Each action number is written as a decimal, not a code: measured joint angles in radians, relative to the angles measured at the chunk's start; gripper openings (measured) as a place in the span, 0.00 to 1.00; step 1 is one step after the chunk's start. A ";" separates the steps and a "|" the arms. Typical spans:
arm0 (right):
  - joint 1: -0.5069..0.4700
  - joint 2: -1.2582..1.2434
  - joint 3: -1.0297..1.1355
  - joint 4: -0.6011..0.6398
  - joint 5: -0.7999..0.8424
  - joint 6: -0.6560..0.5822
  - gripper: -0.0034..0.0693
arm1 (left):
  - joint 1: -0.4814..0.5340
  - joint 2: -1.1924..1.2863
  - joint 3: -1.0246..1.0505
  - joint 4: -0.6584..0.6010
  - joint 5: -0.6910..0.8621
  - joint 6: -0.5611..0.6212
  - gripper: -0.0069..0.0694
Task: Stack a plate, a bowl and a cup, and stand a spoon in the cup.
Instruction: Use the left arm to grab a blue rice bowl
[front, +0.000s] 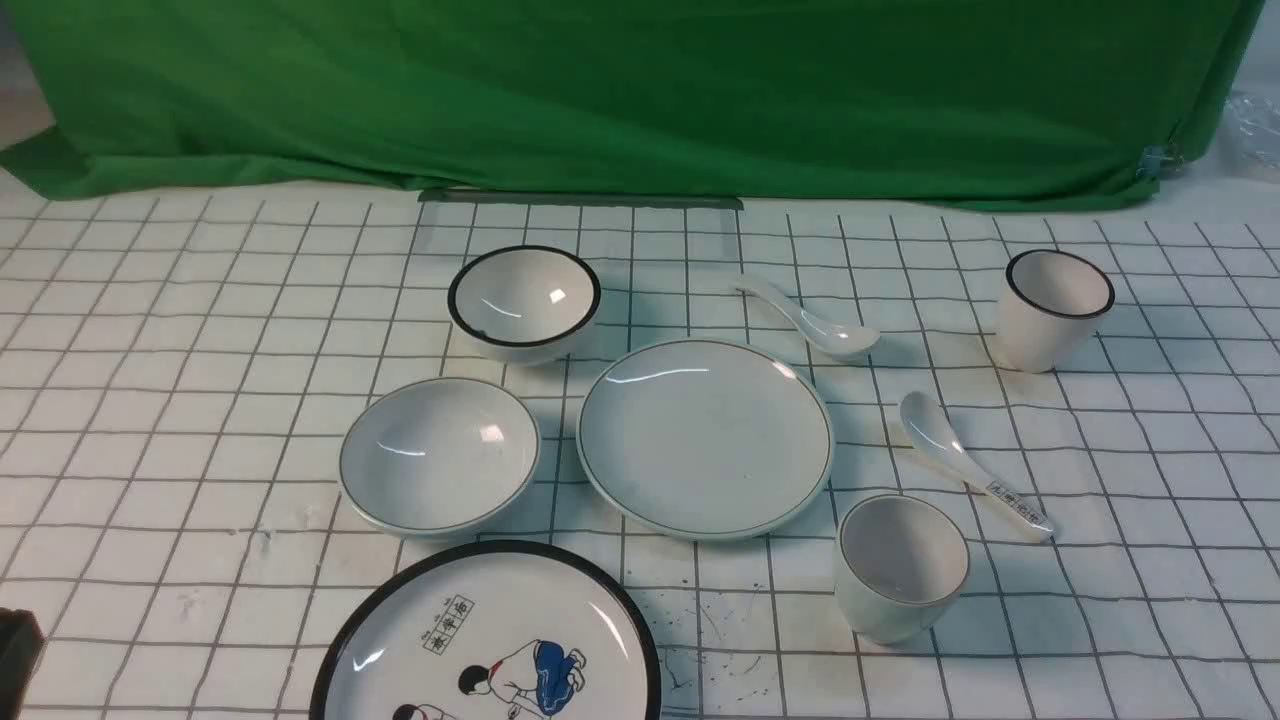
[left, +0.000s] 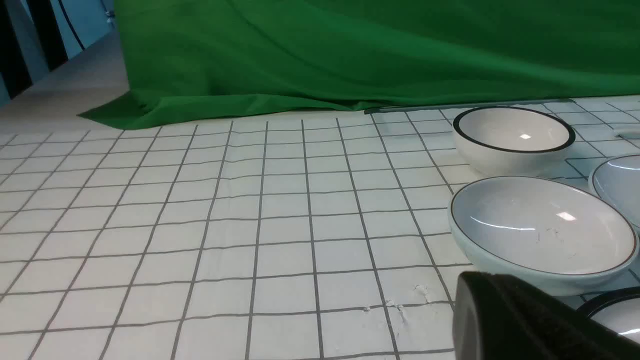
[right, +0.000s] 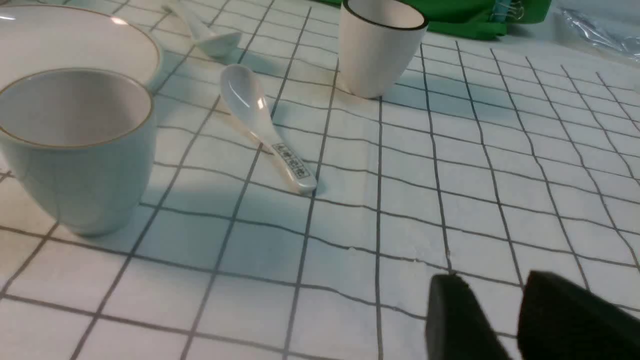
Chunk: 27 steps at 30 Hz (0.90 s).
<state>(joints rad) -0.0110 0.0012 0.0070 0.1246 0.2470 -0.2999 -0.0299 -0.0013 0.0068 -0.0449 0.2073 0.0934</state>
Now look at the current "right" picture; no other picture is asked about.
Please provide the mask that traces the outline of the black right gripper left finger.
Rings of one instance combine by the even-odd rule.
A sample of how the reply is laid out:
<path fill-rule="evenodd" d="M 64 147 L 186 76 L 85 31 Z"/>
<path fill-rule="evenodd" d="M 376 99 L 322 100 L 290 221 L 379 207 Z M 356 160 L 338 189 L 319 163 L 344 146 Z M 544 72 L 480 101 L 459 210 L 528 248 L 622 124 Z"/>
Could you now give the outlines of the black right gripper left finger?
<path fill-rule="evenodd" d="M 508 360 L 473 290 L 458 275 L 432 276 L 425 322 L 429 360 Z"/>

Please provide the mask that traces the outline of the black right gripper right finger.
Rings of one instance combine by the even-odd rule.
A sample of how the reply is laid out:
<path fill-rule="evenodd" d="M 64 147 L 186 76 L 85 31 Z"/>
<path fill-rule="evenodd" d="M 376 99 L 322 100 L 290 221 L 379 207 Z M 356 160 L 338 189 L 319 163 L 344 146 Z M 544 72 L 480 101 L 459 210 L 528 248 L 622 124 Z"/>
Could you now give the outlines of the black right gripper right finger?
<path fill-rule="evenodd" d="M 640 322 L 560 275 L 533 270 L 517 343 L 524 360 L 637 360 Z"/>

